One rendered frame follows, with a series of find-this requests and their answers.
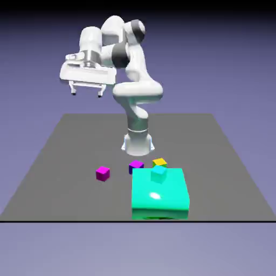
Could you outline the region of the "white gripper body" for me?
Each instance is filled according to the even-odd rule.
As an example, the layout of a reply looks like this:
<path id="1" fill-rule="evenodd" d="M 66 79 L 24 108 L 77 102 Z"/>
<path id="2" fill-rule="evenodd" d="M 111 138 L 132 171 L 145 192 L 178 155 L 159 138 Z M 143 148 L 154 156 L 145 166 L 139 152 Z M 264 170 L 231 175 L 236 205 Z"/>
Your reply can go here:
<path id="1" fill-rule="evenodd" d="M 66 61 L 59 76 L 61 80 L 113 85 L 116 82 L 116 69 L 100 65 L 83 67 L 80 61 Z"/>

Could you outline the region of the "small purple cube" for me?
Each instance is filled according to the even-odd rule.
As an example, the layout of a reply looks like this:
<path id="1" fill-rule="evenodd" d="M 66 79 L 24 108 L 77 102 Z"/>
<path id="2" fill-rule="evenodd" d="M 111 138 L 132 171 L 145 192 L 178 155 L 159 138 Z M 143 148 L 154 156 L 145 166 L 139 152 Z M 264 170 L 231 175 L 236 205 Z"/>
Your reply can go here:
<path id="1" fill-rule="evenodd" d="M 144 163 L 142 161 L 138 161 L 138 160 L 132 161 L 128 166 L 129 174 L 131 175 L 133 173 L 133 169 L 140 169 L 140 168 L 144 168 Z"/>

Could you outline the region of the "small magenta cube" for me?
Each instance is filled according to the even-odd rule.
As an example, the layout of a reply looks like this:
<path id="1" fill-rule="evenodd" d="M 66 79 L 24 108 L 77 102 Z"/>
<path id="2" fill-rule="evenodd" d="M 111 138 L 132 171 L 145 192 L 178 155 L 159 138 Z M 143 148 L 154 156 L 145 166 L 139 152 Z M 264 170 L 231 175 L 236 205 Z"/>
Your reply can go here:
<path id="1" fill-rule="evenodd" d="M 96 179 L 105 182 L 110 177 L 110 169 L 107 167 L 100 166 L 96 171 Z"/>

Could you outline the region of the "small yellow cube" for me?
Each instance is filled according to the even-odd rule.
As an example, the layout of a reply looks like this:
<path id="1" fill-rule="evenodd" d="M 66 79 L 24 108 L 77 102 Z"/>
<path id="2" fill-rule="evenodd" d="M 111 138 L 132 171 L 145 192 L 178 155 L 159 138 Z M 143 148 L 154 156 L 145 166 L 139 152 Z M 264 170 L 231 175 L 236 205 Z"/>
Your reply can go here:
<path id="1" fill-rule="evenodd" d="M 163 158 L 156 158 L 154 160 L 152 160 L 152 164 L 153 164 L 153 167 L 155 166 L 160 166 L 160 167 L 167 167 L 167 162 L 165 161 L 165 159 Z"/>

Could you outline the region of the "small cyan cube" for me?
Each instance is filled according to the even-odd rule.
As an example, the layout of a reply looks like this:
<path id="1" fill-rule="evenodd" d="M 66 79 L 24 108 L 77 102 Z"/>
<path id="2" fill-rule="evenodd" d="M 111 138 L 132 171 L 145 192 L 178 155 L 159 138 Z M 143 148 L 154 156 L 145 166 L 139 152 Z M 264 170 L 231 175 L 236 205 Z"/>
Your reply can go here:
<path id="1" fill-rule="evenodd" d="M 167 167 L 156 165 L 150 171 L 150 180 L 156 183 L 163 183 L 167 176 Z"/>

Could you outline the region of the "large turquoise box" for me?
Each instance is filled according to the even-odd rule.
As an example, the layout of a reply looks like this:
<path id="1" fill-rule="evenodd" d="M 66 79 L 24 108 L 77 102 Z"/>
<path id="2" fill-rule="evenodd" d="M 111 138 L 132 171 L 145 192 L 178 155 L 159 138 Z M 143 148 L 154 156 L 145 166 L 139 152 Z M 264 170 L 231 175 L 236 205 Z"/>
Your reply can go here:
<path id="1" fill-rule="evenodd" d="M 190 197 L 183 169 L 167 168 L 163 183 L 150 180 L 151 168 L 132 173 L 132 219 L 187 219 Z"/>

